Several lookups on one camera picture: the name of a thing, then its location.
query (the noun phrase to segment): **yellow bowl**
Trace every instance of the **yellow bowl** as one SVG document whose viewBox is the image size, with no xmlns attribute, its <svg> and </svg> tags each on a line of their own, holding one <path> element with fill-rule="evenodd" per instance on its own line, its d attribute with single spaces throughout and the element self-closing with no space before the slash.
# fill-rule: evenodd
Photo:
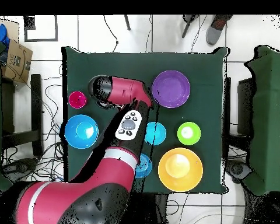
<svg viewBox="0 0 280 224">
<path fill-rule="evenodd" d="M 176 148 L 163 155 L 159 162 L 160 181 L 168 189 L 182 193 L 199 184 L 203 174 L 200 158 L 191 150 Z"/>
</svg>

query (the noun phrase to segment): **remote control button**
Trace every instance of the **remote control button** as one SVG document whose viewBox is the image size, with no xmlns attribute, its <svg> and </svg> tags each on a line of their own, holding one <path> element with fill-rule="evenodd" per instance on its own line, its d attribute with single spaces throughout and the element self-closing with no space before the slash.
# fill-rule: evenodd
<svg viewBox="0 0 280 224">
<path fill-rule="evenodd" d="M 133 130 L 136 128 L 136 124 L 132 120 L 124 120 L 121 124 L 125 130 Z"/>
</svg>

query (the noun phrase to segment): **red robot arm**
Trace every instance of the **red robot arm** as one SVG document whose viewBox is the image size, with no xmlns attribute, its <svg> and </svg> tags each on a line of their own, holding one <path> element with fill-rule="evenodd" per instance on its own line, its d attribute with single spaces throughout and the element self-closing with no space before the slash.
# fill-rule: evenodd
<svg viewBox="0 0 280 224">
<path fill-rule="evenodd" d="M 135 176 L 145 137 L 151 97 L 143 82 L 96 76 L 89 93 L 99 103 L 125 105 L 101 135 L 79 174 L 70 183 L 16 183 L 7 192 L 16 224 L 119 224 Z M 131 111 L 141 115 L 133 139 L 116 130 Z"/>
</svg>

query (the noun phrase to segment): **blue plate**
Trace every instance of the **blue plate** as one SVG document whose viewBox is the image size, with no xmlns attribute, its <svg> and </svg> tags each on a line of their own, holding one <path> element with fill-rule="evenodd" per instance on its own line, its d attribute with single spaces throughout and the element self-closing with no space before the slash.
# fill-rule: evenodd
<svg viewBox="0 0 280 224">
<path fill-rule="evenodd" d="M 99 128 L 93 118 L 82 114 L 75 115 L 68 120 L 64 136 L 72 147 L 87 149 L 96 142 Z"/>
<path fill-rule="evenodd" d="M 150 158 L 144 154 L 140 155 L 140 164 L 136 166 L 136 179 L 144 178 L 152 171 L 152 162 Z"/>
<path fill-rule="evenodd" d="M 151 145 L 158 145 L 164 142 L 166 138 L 166 129 L 159 122 L 149 122 L 146 127 L 145 142 Z"/>
</svg>

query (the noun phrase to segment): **person's foot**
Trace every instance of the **person's foot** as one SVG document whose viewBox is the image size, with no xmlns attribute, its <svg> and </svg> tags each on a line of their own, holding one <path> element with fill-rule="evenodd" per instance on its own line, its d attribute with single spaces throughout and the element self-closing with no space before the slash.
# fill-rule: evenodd
<svg viewBox="0 0 280 224">
<path fill-rule="evenodd" d="M 217 43 L 221 36 L 221 32 L 228 20 L 231 19 L 233 15 L 215 15 L 212 24 L 208 27 L 206 31 L 206 42 L 210 45 Z"/>
</svg>

